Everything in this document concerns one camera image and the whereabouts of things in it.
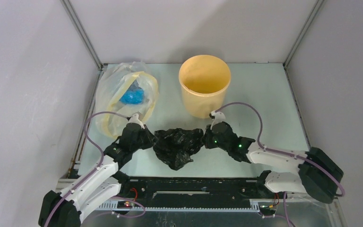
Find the black trash bag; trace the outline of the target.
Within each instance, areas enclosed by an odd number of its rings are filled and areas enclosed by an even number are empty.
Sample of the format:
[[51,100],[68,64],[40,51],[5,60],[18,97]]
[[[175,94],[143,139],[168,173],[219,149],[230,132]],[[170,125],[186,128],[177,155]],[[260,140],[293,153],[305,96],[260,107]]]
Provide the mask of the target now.
[[202,129],[157,130],[154,136],[157,141],[153,150],[157,158],[175,171],[193,162],[191,156],[198,153],[204,146]]

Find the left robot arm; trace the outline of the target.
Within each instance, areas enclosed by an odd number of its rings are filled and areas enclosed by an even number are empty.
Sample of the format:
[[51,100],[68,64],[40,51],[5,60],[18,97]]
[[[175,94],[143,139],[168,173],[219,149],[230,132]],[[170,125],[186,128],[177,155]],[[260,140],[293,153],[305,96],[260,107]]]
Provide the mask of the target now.
[[148,149],[156,139],[146,125],[127,123],[115,142],[109,145],[89,173],[60,192],[49,191],[43,198],[38,219],[41,227],[79,227],[86,217],[110,197],[125,197],[130,183],[115,179],[134,152]]

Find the clear plastic bag yellow rim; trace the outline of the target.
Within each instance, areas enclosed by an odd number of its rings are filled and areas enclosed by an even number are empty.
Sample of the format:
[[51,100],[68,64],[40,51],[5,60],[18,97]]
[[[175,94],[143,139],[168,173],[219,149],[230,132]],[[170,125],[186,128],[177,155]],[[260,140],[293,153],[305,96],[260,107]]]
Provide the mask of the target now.
[[[120,101],[122,95],[137,81],[144,90],[145,99],[138,105],[126,105]],[[126,117],[139,113],[139,119],[146,123],[159,99],[159,84],[143,62],[121,63],[108,68],[98,81],[95,93],[95,112],[114,112]]]

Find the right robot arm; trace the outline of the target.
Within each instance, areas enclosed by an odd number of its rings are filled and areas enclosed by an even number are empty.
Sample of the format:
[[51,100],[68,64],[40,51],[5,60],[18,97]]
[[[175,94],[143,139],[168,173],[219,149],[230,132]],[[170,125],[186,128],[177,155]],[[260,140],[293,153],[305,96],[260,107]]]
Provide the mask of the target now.
[[274,152],[255,139],[237,136],[226,122],[207,125],[203,142],[205,148],[220,148],[238,162],[273,167],[259,176],[256,192],[260,197],[267,198],[276,192],[305,193],[326,204],[337,197],[337,183],[344,172],[320,148]]

